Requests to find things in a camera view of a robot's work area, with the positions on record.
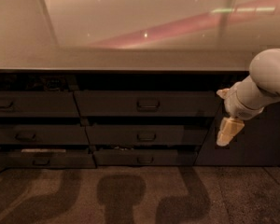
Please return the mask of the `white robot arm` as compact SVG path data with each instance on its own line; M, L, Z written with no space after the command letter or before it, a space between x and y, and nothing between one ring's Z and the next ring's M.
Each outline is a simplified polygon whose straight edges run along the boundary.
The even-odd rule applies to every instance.
M249 75L230 88L217 91L229 115L223 118L217 134L217 144L225 147L244 128L245 121L280 102L280 49L266 49L249 65Z

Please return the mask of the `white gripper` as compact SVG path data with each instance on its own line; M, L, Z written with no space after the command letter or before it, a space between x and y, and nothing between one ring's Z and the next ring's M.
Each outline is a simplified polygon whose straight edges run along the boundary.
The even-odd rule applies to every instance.
M258 103L260 92L252 82L236 82L229 89L218 90L217 95L224 100L225 110L230 115L222 119L217 134L217 145L225 147L244 128L243 120L259 115L264 105Z

